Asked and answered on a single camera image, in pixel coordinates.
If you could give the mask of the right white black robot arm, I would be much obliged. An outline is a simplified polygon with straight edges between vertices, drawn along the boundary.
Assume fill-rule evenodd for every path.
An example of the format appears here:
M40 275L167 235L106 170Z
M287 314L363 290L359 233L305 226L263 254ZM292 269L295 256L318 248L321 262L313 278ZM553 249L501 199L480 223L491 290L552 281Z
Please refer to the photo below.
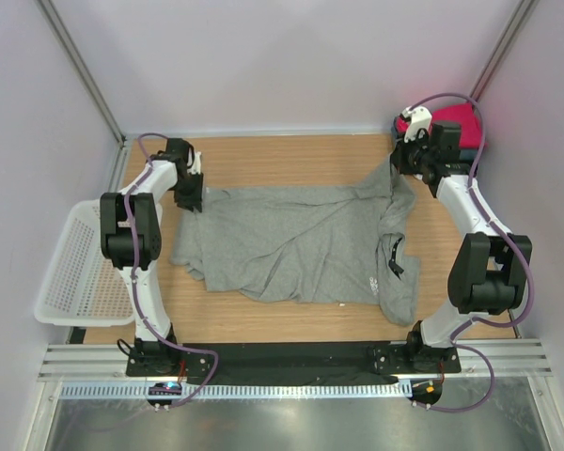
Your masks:
M402 373L456 372L455 339L478 322L497 326L495 317L520 306L532 242L493 218L474 177L476 153L460 146L459 123L437 121L416 132L395 123L391 133L390 162L402 175L422 178L449 212L462 245L447 279L447 300L389 355Z

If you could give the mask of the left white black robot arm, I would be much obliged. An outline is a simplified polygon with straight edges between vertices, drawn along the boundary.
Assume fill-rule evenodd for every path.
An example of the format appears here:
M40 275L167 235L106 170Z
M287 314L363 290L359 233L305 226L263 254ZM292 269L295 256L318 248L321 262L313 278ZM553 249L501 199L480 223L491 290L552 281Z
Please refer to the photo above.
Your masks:
M165 139L165 147L149 155L145 133L137 144L145 154L142 172L125 188L105 193L99 201L102 255L118 270L134 311L135 337L128 356L148 361L159 375L173 374L180 347L165 312L157 274L162 252L158 207L171 192L178 208L203 211L204 174L201 153L183 138Z

